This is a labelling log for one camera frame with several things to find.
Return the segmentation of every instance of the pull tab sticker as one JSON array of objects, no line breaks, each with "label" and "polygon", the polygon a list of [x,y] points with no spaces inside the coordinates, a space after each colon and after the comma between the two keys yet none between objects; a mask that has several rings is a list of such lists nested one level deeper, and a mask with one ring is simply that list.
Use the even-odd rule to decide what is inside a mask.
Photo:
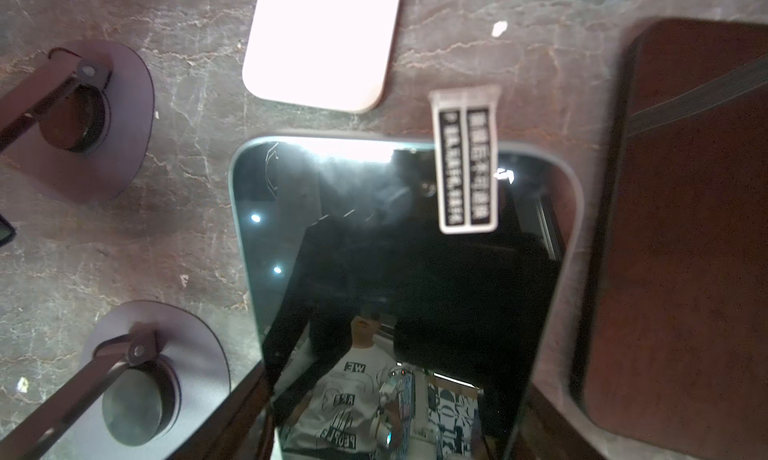
[{"label": "pull tab sticker", "polygon": [[492,232],[498,225],[496,104],[501,89],[480,86],[429,94],[435,129],[440,231]]}]

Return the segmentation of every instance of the gray marble countertop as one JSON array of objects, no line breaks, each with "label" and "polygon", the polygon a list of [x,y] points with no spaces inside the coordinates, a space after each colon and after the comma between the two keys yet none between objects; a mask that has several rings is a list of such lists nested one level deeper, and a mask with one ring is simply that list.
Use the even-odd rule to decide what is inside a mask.
[{"label": "gray marble countertop", "polygon": [[[587,217],[534,380],[610,458],[685,458],[592,426],[567,378],[600,193],[620,52],[653,19],[768,23],[768,0],[402,0],[383,100],[364,114],[250,95],[240,68],[256,0],[0,0],[0,94],[53,46],[104,38],[149,66],[157,119],[128,189],[78,207],[38,195],[0,160],[0,436],[75,371],[100,315],[134,299],[178,305],[221,340],[234,382],[260,358],[227,191],[235,149],[279,129],[431,134],[427,93],[502,85],[500,137],[534,143],[581,179]],[[507,21],[498,38],[494,23]],[[17,390],[19,378],[28,390]],[[66,436],[47,458],[74,458]]]}]

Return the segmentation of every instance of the person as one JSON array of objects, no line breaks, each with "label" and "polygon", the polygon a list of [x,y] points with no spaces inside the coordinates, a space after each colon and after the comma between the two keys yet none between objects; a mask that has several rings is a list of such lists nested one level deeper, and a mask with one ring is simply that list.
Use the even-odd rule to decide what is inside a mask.
[{"label": "person", "polygon": [[[350,322],[352,346],[318,380],[285,422],[283,452],[326,458],[368,458],[377,448],[371,423],[379,411],[379,388],[395,359],[377,346],[378,318],[356,315]],[[392,424],[390,448],[402,434],[398,401],[384,405]]]}]

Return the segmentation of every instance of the white power bank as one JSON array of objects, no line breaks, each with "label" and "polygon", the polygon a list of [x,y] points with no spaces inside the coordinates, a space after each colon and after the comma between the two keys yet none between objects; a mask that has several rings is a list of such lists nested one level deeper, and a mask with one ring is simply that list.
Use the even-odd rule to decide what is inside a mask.
[{"label": "white power bank", "polygon": [[384,89],[400,0],[256,0],[243,64],[254,95],[363,112]]}]

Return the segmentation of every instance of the person's neck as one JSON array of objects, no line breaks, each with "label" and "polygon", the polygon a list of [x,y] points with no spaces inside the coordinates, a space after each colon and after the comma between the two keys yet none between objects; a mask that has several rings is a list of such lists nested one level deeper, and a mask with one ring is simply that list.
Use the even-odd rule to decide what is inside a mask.
[{"label": "person's neck", "polygon": [[373,346],[373,338],[366,336],[366,337],[355,337],[352,336],[352,348],[353,349],[369,349]]}]

